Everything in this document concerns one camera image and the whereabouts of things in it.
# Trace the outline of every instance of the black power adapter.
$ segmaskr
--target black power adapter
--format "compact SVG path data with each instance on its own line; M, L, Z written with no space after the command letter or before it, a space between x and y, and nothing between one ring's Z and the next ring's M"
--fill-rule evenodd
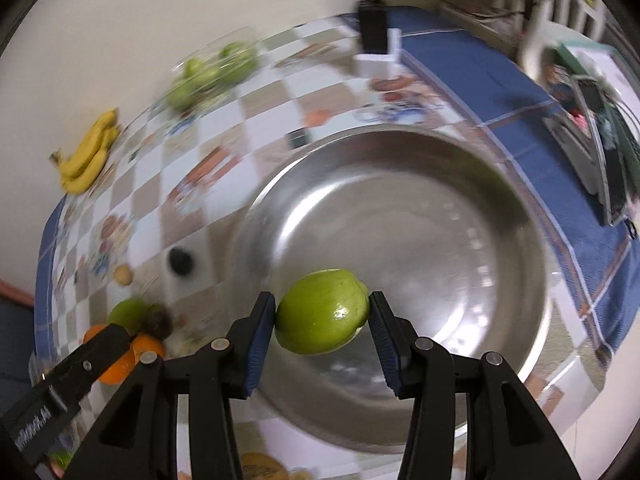
M386 54L389 50L386 35L386 5L381 0L363 0L358 3L360 43L364 54Z

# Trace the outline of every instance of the lime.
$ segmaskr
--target lime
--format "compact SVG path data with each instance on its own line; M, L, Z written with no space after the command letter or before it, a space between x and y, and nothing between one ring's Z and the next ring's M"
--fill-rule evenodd
M367 287L348 270L319 270L297 280L280 302L276 339L296 354L321 354L347 344L369 315Z
M113 307L107 316L107 323L123 326L129 335L134 335L140 330L148 310L149 304L142 298L129 298Z

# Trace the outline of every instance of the white box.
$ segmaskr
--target white box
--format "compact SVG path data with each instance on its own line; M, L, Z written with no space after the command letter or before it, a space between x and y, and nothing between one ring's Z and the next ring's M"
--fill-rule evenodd
M388 52L386 54L356 54L353 59L358 77L393 79L398 75L402 32L399 28L388 28Z

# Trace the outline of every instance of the white wall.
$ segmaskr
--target white wall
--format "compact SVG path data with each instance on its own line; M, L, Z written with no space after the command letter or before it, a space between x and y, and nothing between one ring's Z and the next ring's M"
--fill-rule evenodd
M0 57L0 280L33 291L40 235L62 197L47 157L72 151L101 111L119 107L126 124L174 62L235 28L270 36L354 1L39 0Z

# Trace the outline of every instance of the plastic container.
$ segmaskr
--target plastic container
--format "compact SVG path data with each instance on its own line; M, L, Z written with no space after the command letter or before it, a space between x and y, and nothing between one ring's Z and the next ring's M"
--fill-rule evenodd
M177 115L209 112L258 68L255 34L250 27L240 28L175 65L162 82L157 107Z

